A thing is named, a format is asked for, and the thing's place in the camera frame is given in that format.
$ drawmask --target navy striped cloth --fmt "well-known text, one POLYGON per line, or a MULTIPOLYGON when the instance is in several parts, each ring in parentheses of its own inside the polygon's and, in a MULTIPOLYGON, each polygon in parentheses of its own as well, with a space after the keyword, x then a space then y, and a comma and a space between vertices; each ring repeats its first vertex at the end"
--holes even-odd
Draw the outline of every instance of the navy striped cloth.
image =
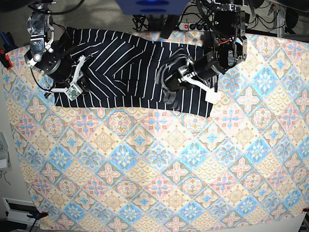
MULTIPOLYGON (((212 104, 199 87, 176 93, 175 104, 166 104, 161 81, 156 82, 160 67, 177 51, 198 59, 204 55, 199 46, 153 42, 123 32, 101 29, 67 28, 77 49, 71 54, 76 62, 81 55, 92 57, 83 65, 90 92, 70 101, 64 93, 55 93, 56 106, 62 107, 143 107, 176 110, 209 117, 212 104)), ((182 59, 163 73, 164 78, 184 65, 182 59)))

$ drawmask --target power strip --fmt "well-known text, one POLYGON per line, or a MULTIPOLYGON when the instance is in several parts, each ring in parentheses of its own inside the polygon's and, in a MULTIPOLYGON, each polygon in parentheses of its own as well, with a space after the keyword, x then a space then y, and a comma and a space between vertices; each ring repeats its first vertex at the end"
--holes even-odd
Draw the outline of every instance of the power strip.
POLYGON ((185 30, 185 31, 208 31, 208 26, 206 24, 181 23, 179 25, 179 30, 185 30))

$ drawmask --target floral tile pattern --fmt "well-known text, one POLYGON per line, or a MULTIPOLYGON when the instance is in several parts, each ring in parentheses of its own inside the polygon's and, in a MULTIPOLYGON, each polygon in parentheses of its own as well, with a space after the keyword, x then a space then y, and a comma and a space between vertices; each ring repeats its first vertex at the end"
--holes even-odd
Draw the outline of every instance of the floral tile pattern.
MULTIPOLYGON (((200 36, 170 41, 202 45, 200 36)), ((308 45, 247 37, 247 60, 219 79, 209 118, 55 107, 26 68, 27 48, 10 52, 4 94, 30 196, 49 213, 41 228, 195 232, 300 215, 309 205, 308 45)))

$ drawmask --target red clamp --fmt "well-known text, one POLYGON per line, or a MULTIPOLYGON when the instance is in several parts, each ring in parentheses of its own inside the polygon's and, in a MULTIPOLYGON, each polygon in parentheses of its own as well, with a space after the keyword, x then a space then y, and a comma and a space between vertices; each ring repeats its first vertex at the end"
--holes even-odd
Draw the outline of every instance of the red clamp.
POLYGON ((4 67, 7 70, 13 67, 13 64, 9 58, 9 55, 6 55, 3 49, 0 49, 0 62, 4 65, 4 67))

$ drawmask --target gray carpet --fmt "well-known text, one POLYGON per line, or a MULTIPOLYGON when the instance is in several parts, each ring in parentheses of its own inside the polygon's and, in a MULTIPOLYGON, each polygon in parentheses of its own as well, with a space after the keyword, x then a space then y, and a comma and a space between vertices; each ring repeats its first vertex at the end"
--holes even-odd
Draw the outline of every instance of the gray carpet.
MULTIPOLYGON (((59 12, 75 6, 78 2, 79 0, 58 0, 58 3, 53 4, 50 9, 53 12, 59 12)), ((265 1, 262 7, 267 6, 268 3, 268 1, 265 1)), ((244 9, 246 12, 250 13, 250 9, 248 7, 244 7, 244 9)), ((271 21, 273 19, 273 14, 271 16, 267 16, 268 10, 269 7, 266 7, 264 9, 257 9, 256 12, 265 20, 271 21)), ((197 13, 197 8, 191 7, 188 12, 197 13)), ((31 10, 27 7, 9 13, 0 13, 0 32, 10 31, 15 39, 16 45, 19 47, 29 44, 30 35, 27 32, 26 23, 30 15, 31 10)), ((198 21, 196 16, 191 15, 183 18, 183 21, 186 20, 188 22, 198 21)), ((134 26, 132 16, 124 15, 114 0, 86 0, 84 5, 78 10, 69 14, 54 16, 54 21, 64 26, 71 26, 81 29, 109 29, 124 31, 127 33, 134 31, 132 29, 134 26)), ((268 26, 270 28, 274 27, 273 24, 268 24, 268 26)), ((302 22, 299 22, 297 26, 299 28, 307 27, 307 25, 302 22)), ((56 38, 59 38, 61 35, 61 30, 56 27, 55 29, 56 38)), ((259 23, 255 29, 269 31, 261 23, 259 23)))

